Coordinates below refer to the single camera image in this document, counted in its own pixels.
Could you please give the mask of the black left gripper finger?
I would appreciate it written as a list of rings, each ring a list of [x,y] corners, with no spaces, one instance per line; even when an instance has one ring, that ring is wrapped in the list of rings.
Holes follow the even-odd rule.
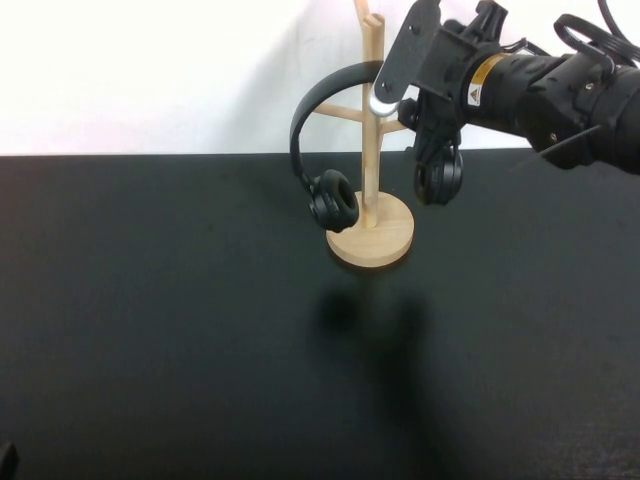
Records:
[[[0,480],[13,480],[17,470],[17,449],[12,442],[4,442],[0,448]]]

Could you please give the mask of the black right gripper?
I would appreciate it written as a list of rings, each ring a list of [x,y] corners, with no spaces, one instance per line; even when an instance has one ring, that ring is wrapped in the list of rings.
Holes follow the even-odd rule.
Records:
[[[481,104],[474,92],[484,82],[487,64],[504,57],[500,38],[505,20],[504,7],[480,1],[469,23],[447,19],[437,29],[416,80],[420,97],[404,99],[398,107],[398,120],[415,134],[415,161],[425,161],[434,143],[433,163],[461,162],[462,127]],[[429,111],[438,117],[434,140]]]

